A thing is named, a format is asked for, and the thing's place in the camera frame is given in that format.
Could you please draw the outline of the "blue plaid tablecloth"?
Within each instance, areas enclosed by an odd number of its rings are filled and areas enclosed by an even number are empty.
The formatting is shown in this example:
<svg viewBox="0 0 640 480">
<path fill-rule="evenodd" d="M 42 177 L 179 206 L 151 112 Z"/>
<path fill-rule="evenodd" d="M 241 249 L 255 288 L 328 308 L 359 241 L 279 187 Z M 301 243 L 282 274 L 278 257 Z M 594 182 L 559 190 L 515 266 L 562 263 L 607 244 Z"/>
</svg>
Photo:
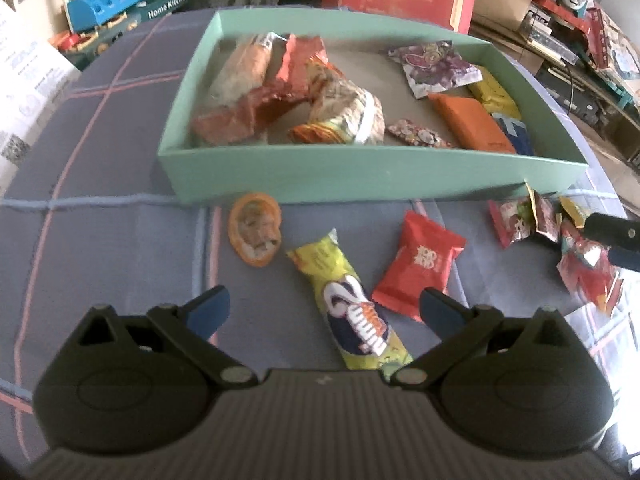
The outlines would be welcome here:
<svg viewBox="0 0 640 480">
<path fill-rule="evenodd" d="M 32 414 L 38 379 L 87 310 L 121 314 L 182 304 L 216 284 L 230 318 L 216 343 L 254 370 L 333 368 L 342 360 L 318 317 L 308 282 L 279 256 L 246 266 L 231 249 L 224 206 L 185 207 L 157 159 L 164 123 L 213 12 L 174 14 L 122 38 L 70 88 L 40 139 L 21 150 L 1 203 L 1 453 L 25 468 L 46 452 Z M 393 258 L 413 209 L 465 237 L 449 291 L 462 304 L 507 315 L 555 308 L 590 351 L 616 396 L 603 451 L 639 447 L 639 278 L 627 273 L 620 306 L 605 315 L 563 286 L 552 246 L 502 248 L 484 202 L 287 206 L 286 246 L 336 231 L 367 287 Z"/>
</svg>

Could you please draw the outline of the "small round orange snack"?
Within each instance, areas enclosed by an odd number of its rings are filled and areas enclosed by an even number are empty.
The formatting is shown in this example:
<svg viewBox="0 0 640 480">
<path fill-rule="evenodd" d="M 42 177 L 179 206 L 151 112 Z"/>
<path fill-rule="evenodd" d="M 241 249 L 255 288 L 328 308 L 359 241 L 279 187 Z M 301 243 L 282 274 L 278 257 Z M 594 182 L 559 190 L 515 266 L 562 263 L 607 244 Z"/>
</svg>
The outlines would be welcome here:
<svg viewBox="0 0 640 480">
<path fill-rule="evenodd" d="M 245 194 L 230 210 L 230 244 L 249 266 L 263 268 L 280 249 L 281 222 L 281 208 L 274 198 L 265 193 Z"/>
</svg>

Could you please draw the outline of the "yellow green Mini snack bar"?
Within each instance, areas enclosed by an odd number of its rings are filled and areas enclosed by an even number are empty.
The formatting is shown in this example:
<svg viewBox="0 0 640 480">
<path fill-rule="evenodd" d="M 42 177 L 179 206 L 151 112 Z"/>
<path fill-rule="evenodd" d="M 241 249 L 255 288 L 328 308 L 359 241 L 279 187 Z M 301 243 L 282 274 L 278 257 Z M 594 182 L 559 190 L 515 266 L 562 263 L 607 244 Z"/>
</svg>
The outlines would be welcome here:
<svg viewBox="0 0 640 480">
<path fill-rule="evenodd" d="M 349 370 L 378 370 L 390 378 L 412 355 L 378 310 L 332 230 L 320 240 L 288 252 L 308 278 L 314 301 Z"/>
</svg>

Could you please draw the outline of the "red Skittles bag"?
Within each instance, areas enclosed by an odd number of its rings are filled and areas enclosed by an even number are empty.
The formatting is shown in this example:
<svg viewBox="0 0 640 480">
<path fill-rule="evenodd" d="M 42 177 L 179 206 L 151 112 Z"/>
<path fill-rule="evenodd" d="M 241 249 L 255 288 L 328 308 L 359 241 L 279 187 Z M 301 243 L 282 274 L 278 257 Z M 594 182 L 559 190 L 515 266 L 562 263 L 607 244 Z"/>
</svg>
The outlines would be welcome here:
<svg viewBox="0 0 640 480">
<path fill-rule="evenodd" d="M 622 298 L 620 269 L 608 261 L 608 250 L 580 234 L 573 222 L 560 226 L 561 259 L 556 268 L 566 289 L 611 316 Z"/>
</svg>

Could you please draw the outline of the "mint green cardboard box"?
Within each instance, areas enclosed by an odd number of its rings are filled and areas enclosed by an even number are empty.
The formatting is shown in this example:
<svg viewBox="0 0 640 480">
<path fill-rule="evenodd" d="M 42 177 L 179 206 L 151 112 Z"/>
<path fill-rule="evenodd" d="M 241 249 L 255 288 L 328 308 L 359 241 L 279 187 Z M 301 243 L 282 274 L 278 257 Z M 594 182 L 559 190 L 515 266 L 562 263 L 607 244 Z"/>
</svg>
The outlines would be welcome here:
<svg viewBox="0 0 640 480">
<path fill-rule="evenodd" d="M 199 148 L 190 133 L 198 95 L 224 62 L 232 41 L 258 32 L 318 36 L 330 59 L 377 96 L 389 118 L 432 122 L 413 99 L 389 47 L 449 40 L 462 56 L 485 66 L 524 117 L 534 154 L 436 150 L 402 145 L 247 144 Z M 157 156 L 179 200 L 205 203 L 264 192 L 284 204 L 508 197 L 526 186 L 562 192 L 587 170 L 578 130 L 533 76 L 487 41 L 432 24 L 342 10 L 244 8 L 210 20 L 186 69 L 160 139 Z"/>
</svg>

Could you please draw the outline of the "golden yellow stick packet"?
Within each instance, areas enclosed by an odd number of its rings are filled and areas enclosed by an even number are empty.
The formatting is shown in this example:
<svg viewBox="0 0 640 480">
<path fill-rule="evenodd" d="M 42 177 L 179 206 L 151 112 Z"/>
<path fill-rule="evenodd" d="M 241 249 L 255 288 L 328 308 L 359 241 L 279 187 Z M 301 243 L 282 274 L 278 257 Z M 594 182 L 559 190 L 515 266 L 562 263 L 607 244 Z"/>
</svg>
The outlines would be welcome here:
<svg viewBox="0 0 640 480">
<path fill-rule="evenodd" d="M 590 216 L 590 212 L 568 196 L 560 196 L 559 202 L 568 218 L 573 221 L 575 228 L 582 230 Z"/>
</svg>

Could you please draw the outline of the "blue white snack packet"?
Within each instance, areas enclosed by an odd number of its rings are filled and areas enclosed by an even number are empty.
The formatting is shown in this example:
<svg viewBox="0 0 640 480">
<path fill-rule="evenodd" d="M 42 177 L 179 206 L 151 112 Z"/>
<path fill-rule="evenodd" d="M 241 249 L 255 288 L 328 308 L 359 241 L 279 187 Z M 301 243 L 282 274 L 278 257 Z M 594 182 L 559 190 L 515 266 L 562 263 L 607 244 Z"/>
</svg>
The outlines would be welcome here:
<svg viewBox="0 0 640 480">
<path fill-rule="evenodd" d="M 494 121 L 519 155 L 535 155 L 533 144 L 524 122 L 501 113 L 491 113 L 491 117 L 494 118 Z"/>
</svg>

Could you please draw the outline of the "small pink candy packet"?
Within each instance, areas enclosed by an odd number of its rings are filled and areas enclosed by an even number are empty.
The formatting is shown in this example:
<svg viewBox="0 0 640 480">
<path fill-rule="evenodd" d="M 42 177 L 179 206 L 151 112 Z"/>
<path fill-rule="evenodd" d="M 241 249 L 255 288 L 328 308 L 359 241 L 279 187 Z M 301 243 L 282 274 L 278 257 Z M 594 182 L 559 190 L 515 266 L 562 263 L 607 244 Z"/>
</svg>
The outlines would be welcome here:
<svg viewBox="0 0 640 480">
<path fill-rule="evenodd" d="M 490 200 L 488 209 L 498 241 L 503 248 L 526 240 L 533 234 L 534 218 L 529 198 L 506 202 Z"/>
</svg>

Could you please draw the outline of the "brown chocolate wafer packet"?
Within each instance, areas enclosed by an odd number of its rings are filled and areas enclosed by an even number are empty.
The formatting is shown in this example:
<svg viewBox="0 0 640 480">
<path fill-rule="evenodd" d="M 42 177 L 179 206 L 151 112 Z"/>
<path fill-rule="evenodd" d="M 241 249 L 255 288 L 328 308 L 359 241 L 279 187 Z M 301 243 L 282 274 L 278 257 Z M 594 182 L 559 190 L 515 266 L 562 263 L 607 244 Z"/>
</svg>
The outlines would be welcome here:
<svg viewBox="0 0 640 480">
<path fill-rule="evenodd" d="M 525 183 L 529 206 L 533 218 L 533 234 L 545 238 L 550 243 L 559 244 L 560 225 L 551 200 L 541 195 L 528 183 Z"/>
</svg>

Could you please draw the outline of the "pink floral white packet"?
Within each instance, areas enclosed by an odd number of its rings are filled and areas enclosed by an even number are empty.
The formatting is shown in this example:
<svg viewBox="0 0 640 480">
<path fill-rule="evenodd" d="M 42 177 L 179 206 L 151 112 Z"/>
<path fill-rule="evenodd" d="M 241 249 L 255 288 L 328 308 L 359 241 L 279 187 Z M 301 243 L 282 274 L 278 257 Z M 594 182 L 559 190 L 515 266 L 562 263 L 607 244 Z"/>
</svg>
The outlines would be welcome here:
<svg viewBox="0 0 640 480">
<path fill-rule="evenodd" d="M 451 144 L 437 132 L 409 119 L 393 122 L 386 127 L 386 132 L 402 143 L 416 148 L 451 148 Z"/>
</svg>

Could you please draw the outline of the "orange peanut snack bag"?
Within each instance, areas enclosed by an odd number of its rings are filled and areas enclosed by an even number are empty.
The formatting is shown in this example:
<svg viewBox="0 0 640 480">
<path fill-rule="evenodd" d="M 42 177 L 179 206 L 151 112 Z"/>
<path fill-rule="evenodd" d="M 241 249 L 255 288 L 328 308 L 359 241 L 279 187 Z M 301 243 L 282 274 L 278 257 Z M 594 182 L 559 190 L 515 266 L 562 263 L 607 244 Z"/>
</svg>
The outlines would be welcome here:
<svg viewBox="0 0 640 480">
<path fill-rule="evenodd" d="M 382 144 L 385 119 L 381 101 L 318 55 L 305 63 L 308 120 L 290 129 L 303 144 Z"/>
</svg>

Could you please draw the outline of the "white printed instruction sheet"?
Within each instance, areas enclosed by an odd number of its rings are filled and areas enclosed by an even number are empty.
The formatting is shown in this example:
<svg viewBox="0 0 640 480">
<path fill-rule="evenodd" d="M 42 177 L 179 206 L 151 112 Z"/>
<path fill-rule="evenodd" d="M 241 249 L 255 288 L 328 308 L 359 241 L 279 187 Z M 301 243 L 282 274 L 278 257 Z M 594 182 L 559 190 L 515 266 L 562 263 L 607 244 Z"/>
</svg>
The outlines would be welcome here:
<svg viewBox="0 0 640 480">
<path fill-rule="evenodd" d="M 1 191 L 6 192 L 80 71 L 46 40 L 34 38 L 6 3 L 0 63 Z"/>
</svg>

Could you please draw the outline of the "yellow snack bar packet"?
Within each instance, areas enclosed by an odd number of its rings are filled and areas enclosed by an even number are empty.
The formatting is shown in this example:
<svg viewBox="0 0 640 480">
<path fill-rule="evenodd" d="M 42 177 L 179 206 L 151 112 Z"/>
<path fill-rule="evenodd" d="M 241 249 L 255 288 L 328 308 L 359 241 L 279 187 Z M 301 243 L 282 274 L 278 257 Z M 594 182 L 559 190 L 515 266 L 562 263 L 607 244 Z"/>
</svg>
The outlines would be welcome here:
<svg viewBox="0 0 640 480">
<path fill-rule="evenodd" d="M 495 76 L 484 66 L 477 65 L 476 68 L 482 79 L 469 85 L 472 96 L 480 101 L 489 114 L 498 113 L 521 120 L 522 114 L 514 99 Z"/>
</svg>

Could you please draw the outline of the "plain orange snack packet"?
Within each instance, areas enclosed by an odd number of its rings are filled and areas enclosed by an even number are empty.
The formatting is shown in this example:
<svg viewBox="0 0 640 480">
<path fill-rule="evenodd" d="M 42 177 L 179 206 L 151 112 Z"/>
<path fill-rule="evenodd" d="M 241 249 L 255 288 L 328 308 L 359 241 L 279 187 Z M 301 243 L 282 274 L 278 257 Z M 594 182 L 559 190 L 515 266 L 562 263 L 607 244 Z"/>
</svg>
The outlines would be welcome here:
<svg viewBox="0 0 640 480">
<path fill-rule="evenodd" d="M 428 99 L 462 148 L 515 155 L 513 145 L 476 99 L 431 93 Z"/>
</svg>

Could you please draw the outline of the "orange red translucent packet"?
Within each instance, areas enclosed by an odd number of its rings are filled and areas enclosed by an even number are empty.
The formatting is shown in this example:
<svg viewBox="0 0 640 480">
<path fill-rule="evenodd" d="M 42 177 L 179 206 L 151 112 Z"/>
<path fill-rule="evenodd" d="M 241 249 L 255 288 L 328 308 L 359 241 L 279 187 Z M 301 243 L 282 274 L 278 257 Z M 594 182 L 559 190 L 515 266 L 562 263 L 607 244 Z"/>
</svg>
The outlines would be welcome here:
<svg viewBox="0 0 640 480">
<path fill-rule="evenodd" d="M 205 98 L 191 119 L 191 131 L 201 142 L 225 146 L 250 142 L 267 133 L 269 126 L 298 104 L 309 99 L 305 63 L 318 55 L 325 61 L 326 48 L 318 36 L 288 36 L 277 73 L 235 103 L 206 108 Z"/>
</svg>

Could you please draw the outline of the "small red candy packet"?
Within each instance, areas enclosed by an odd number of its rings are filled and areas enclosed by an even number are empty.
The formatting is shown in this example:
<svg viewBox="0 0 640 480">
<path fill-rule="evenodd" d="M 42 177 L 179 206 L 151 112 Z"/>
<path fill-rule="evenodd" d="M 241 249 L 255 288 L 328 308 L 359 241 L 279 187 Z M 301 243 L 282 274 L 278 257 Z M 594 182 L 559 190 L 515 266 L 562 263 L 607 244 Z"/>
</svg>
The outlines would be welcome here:
<svg viewBox="0 0 640 480">
<path fill-rule="evenodd" d="M 372 292 L 380 306 L 420 322 L 419 299 L 426 288 L 446 292 L 454 259 L 466 239 L 439 223 L 407 211 L 398 252 Z"/>
</svg>

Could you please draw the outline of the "long orange cracker pack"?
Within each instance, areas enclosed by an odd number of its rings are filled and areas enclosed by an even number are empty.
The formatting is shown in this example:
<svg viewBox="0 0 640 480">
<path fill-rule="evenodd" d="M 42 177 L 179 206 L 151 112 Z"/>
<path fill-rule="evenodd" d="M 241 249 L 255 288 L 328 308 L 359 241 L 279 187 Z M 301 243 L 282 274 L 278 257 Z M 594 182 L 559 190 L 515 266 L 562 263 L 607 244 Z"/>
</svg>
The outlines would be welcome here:
<svg viewBox="0 0 640 480">
<path fill-rule="evenodd" d="M 206 93 L 206 108 L 228 106 L 260 87 L 271 61 L 273 44 L 282 40 L 275 32 L 244 36 L 236 43 Z"/>
</svg>

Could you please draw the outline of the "purple QQ gummy bag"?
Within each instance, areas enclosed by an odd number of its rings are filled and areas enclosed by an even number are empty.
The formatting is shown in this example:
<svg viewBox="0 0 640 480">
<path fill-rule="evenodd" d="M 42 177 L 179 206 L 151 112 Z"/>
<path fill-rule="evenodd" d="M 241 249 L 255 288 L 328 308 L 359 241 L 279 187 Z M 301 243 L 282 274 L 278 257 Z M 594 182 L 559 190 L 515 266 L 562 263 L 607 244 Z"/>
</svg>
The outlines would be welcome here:
<svg viewBox="0 0 640 480">
<path fill-rule="evenodd" d="M 387 55 L 401 66 L 417 100 L 483 80 L 480 69 L 466 62 L 450 40 L 398 47 Z"/>
</svg>

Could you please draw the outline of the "wooden low shelf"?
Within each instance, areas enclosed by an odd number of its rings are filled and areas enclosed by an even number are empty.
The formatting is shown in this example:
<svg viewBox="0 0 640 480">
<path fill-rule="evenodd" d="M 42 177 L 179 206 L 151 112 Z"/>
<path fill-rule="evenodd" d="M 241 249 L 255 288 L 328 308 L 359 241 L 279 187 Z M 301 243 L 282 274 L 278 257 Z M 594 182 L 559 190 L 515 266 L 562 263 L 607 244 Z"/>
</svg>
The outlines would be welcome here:
<svg viewBox="0 0 640 480">
<path fill-rule="evenodd" d="M 536 76 L 542 68 L 553 66 L 567 84 L 589 94 L 597 103 L 599 122 L 598 135 L 612 145 L 614 153 L 626 164 L 639 172 L 639 114 L 631 98 L 616 94 L 611 87 L 582 61 L 570 65 L 557 61 L 544 52 L 530 46 L 513 30 L 507 29 L 486 18 L 473 18 L 470 34 L 491 42 L 499 50 L 515 58 Z"/>
</svg>

